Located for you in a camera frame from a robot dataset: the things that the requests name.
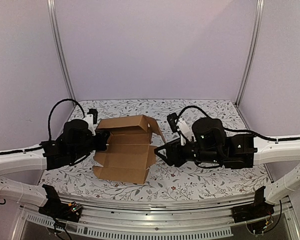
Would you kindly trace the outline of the brown cardboard box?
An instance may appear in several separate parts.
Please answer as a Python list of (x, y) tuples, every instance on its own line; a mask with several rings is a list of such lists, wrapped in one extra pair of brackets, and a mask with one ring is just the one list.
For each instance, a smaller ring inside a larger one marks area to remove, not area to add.
[(152, 134), (164, 136), (157, 121), (149, 116), (134, 115), (102, 119), (98, 130), (110, 132), (107, 150), (98, 151), (94, 160), (100, 166), (93, 167), (98, 179), (144, 184), (149, 168), (156, 163)]

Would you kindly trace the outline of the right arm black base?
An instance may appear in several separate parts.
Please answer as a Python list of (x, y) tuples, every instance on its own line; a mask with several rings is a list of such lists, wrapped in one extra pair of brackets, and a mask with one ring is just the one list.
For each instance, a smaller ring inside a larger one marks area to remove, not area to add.
[(232, 217), (235, 223), (245, 222), (257, 218), (263, 218), (274, 213), (274, 205), (266, 202), (250, 203), (231, 208)]

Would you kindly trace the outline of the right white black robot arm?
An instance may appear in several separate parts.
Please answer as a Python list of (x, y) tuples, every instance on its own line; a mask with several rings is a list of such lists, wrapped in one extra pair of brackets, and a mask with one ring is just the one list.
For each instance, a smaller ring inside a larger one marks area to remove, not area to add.
[(167, 165), (180, 167), (186, 162), (196, 166), (206, 163), (210, 168), (252, 168), (267, 163), (297, 161), (298, 164), (279, 180), (256, 191), (260, 197), (249, 205), (248, 214), (259, 218), (268, 205), (300, 188), (300, 135), (269, 137), (251, 130), (228, 128), (217, 118), (200, 118), (189, 128), (184, 121), (170, 119), (171, 129), (179, 138), (154, 150)]

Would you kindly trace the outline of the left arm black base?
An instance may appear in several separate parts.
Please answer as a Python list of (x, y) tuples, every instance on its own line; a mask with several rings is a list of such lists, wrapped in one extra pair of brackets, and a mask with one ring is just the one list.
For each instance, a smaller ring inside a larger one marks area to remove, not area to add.
[(57, 200), (48, 200), (44, 206), (39, 207), (38, 212), (54, 219), (79, 222), (83, 206), (76, 202), (62, 203)]

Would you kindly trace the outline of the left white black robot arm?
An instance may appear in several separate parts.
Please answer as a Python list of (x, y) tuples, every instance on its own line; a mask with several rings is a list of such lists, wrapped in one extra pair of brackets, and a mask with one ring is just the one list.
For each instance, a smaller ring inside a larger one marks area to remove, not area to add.
[(54, 187), (29, 185), (5, 178), (6, 175), (29, 170), (55, 170), (74, 166), (93, 151), (105, 151), (110, 132), (94, 129), (86, 120), (66, 122), (56, 140), (47, 140), (22, 149), (0, 151), (0, 199), (45, 207), (60, 217), (64, 206)]

